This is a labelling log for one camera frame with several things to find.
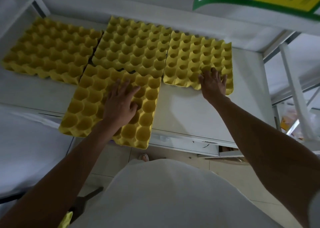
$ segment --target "person's right arm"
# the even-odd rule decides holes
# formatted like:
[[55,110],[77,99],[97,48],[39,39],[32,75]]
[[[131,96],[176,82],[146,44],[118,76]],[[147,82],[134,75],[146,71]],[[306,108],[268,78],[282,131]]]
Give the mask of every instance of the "person's right arm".
[[218,111],[238,148],[265,188],[304,227],[320,190],[320,160],[293,138],[238,107],[226,93],[226,77],[214,68],[199,75],[204,98]]

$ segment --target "yellow egg tray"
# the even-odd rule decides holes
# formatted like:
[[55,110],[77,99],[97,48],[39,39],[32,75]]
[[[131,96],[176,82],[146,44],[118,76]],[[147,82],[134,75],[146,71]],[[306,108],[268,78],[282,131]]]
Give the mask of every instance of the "yellow egg tray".
[[94,125],[102,120],[106,95],[117,79],[121,79],[122,83],[130,80],[127,92],[136,85],[141,88],[132,99],[138,104],[136,114],[112,139],[119,145],[146,149],[151,136],[161,77],[141,76],[138,72],[130,74],[125,70],[118,72],[114,68],[87,65],[59,131],[72,136],[86,137]]
[[37,18],[2,63],[10,71],[78,84],[101,31]]
[[201,89],[198,75],[211,68],[227,74],[226,95],[233,92],[231,43],[206,39],[179,31],[171,33],[163,81],[166,84]]
[[106,69],[125,69],[162,77],[171,28],[111,17],[92,62]]

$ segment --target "egg carton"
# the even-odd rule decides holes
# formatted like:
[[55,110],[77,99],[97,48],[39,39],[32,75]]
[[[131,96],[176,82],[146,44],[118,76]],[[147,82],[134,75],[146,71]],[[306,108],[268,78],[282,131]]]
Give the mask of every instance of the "egg carton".
[[37,18],[3,59],[5,69],[78,84],[102,31]]
[[106,95],[117,79],[121,79],[122,83],[130,80],[126,92],[136,85],[141,88],[132,99],[138,104],[136,114],[129,124],[114,134],[112,139],[119,145],[146,149],[151,135],[161,77],[141,76],[138,72],[130,74],[125,70],[119,72],[114,68],[105,69],[102,66],[94,67],[89,64],[62,119],[60,132],[86,137],[94,125],[102,120]]
[[111,17],[92,62],[106,69],[124,69],[161,77],[171,28]]
[[198,75],[216,68],[227,75],[226,94],[233,92],[231,43],[173,31],[165,63],[163,81],[166,84],[201,89]]

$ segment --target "person's right hand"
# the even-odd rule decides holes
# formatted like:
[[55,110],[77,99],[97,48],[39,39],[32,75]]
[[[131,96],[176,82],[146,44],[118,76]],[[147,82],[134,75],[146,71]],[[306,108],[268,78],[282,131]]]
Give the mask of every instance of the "person's right hand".
[[210,104],[214,104],[226,95],[227,75],[224,75],[221,80],[220,72],[212,68],[211,71],[207,70],[198,77],[202,95]]

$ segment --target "empty egg tray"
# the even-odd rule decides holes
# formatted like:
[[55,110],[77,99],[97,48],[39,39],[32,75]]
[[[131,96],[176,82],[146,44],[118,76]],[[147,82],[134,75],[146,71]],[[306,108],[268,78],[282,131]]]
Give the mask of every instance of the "empty egg tray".
[[37,18],[4,57],[7,70],[78,84],[102,32]]
[[198,75],[212,67],[227,74],[226,95],[233,92],[231,43],[205,39],[179,31],[171,33],[163,81],[166,84],[201,89]]
[[111,17],[93,64],[162,77],[171,28]]
[[135,85],[141,88],[132,99],[138,104],[136,114],[129,124],[115,133],[113,140],[119,145],[146,149],[151,135],[161,77],[141,76],[138,72],[130,74],[124,70],[118,72],[114,68],[105,69],[89,64],[62,119],[59,131],[72,136],[86,137],[94,125],[102,120],[106,95],[117,79],[121,79],[122,83],[130,80],[127,92]]

